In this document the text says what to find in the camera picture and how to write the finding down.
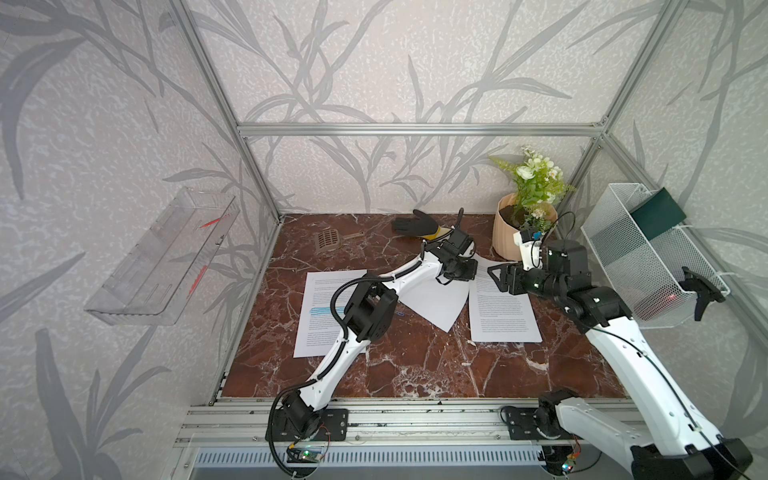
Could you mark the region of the plain printed paper document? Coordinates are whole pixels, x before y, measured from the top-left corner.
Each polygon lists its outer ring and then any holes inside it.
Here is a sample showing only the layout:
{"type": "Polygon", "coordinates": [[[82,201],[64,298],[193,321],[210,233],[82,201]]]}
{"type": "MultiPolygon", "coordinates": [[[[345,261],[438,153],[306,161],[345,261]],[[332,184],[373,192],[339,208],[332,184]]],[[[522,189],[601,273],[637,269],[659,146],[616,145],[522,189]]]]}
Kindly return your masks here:
{"type": "Polygon", "coordinates": [[[476,257],[475,279],[469,287],[469,323],[475,343],[540,343],[542,336],[527,294],[501,292],[488,274],[500,262],[476,257]]]}

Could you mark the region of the white paper sheet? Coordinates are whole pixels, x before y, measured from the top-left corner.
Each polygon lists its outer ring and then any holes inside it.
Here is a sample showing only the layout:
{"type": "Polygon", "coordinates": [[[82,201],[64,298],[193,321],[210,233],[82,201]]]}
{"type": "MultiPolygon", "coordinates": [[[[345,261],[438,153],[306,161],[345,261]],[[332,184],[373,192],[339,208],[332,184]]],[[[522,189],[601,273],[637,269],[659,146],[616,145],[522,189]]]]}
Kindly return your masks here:
{"type": "Polygon", "coordinates": [[[435,327],[449,332],[469,296],[470,283],[440,283],[433,275],[411,275],[398,280],[399,301],[435,327]]]}

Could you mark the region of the document with blue highlight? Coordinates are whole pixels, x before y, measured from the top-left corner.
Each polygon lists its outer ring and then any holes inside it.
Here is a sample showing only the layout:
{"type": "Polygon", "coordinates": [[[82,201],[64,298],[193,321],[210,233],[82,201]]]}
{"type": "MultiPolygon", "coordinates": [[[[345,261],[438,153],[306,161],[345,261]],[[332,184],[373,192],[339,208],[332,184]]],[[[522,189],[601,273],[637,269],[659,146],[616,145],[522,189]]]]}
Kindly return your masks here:
{"type": "Polygon", "coordinates": [[[341,332],[341,327],[331,314],[331,297],[345,282],[364,274],[364,270],[307,274],[294,358],[324,357],[331,350],[341,332]]]}

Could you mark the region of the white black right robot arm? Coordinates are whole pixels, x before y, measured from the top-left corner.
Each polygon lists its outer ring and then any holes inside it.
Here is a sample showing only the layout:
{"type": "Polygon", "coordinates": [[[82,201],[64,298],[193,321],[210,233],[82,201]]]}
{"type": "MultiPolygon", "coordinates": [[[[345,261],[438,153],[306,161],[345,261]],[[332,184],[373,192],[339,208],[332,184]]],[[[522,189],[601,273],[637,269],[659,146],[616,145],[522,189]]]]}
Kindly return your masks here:
{"type": "Polygon", "coordinates": [[[528,255],[487,272],[499,291],[552,301],[610,364],[644,421],[638,429],[597,410],[573,391],[548,392],[532,413],[504,407],[511,435],[585,440],[635,479],[738,479],[753,456],[738,438],[724,437],[684,394],[646,342],[631,310],[610,287],[595,286],[587,252],[571,240],[545,247],[539,264],[528,255]]]}

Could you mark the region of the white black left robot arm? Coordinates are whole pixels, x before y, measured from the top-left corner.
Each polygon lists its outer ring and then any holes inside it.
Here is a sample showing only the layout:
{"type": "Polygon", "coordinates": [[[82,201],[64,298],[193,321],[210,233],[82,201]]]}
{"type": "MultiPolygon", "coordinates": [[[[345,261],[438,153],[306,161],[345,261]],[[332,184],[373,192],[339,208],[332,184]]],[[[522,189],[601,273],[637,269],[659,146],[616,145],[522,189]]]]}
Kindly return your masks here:
{"type": "Polygon", "coordinates": [[[451,330],[478,270],[475,242],[461,228],[463,216],[460,209],[455,224],[445,232],[433,217],[417,209],[409,218],[392,221],[398,234],[422,241],[418,255],[389,273],[367,273],[334,291],[329,310],[340,333],[305,382],[278,393],[268,416],[268,441],[314,437],[337,386],[358,355],[385,335],[400,303],[439,329],[451,330]]]}

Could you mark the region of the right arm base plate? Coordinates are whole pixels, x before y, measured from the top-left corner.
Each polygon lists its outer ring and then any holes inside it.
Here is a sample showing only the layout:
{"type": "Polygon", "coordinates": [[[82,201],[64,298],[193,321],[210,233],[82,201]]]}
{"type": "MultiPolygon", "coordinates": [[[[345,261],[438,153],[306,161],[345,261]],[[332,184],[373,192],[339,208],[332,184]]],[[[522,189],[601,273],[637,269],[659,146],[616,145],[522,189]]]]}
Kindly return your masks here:
{"type": "Polygon", "coordinates": [[[556,420],[551,420],[547,415],[539,419],[539,411],[540,408],[519,408],[507,405],[500,408],[499,417],[506,426],[511,440],[580,440],[580,437],[562,429],[556,420]]]}

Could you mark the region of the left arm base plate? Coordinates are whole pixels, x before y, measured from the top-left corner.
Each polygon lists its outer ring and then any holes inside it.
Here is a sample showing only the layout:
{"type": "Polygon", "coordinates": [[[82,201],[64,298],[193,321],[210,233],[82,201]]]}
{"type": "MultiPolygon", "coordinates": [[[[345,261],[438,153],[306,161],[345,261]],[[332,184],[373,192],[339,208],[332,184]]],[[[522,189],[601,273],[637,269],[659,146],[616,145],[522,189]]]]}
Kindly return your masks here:
{"type": "Polygon", "coordinates": [[[306,431],[305,436],[301,437],[301,432],[295,428],[286,411],[281,408],[274,412],[271,427],[265,434],[265,439],[275,442],[299,440],[340,442],[347,438],[348,425],[348,409],[324,409],[316,420],[311,420],[309,423],[313,428],[312,435],[309,436],[309,431],[306,431]]]}

